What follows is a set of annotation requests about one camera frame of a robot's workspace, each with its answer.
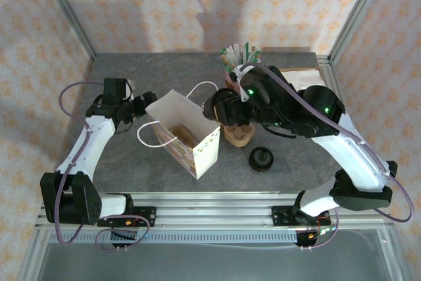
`paper bag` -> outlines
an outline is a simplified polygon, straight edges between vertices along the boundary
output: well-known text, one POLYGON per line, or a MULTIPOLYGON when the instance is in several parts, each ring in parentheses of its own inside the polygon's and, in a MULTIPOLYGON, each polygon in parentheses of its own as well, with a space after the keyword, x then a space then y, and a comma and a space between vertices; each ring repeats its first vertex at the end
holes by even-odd
POLYGON ((164 97, 150 104, 146 113, 151 120, 159 121, 152 127, 161 144, 174 138, 169 128, 183 124, 190 130, 199 144, 190 148, 176 139, 165 145, 165 149, 196 179, 199 179, 218 159, 218 123, 207 120, 200 106, 171 90, 164 97))

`gray table surface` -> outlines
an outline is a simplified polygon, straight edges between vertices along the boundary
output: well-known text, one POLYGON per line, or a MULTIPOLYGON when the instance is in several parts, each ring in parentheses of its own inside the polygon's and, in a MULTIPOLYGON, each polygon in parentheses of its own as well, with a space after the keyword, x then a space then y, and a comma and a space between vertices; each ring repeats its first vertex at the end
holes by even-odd
MULTIPOLYGON (((288 58, 285 53, 262 55, 266 65, 279 68, 288 58)), ((136 85, 135 95, 152 91, 158 97, 171 89, 186 95, 204 80, 224 86, 217 53, 99 54, 89 80, 102 82, 107 77, 131 79, 136 85)), ((201 104, 214 91, 212 85, 202 85, 191 100, 201 104)), ((81 115, 100 93, 99 86, 86 88, 81 115)), ((242 148, 228 143, 221 133, 218 161, 196 180, 165 149, 140 144, 136 131, 148 120, 146 116, 135 120, 128 132, 110 139, 95 169, 93 183, 99 192, 297 192, 319 186, 340 168, 311 140, 280 138, 257 126, 255 138, 242 148), (267 172, 255 172, 249 166, 248 156, 257 146, 265 146, 274 154, 274 164, 267 172)), ((81 130, 82 125, 76 124, 73 143, 81 130)), ((142 130, 142 138, 158 144, 152 127, 142 130)))

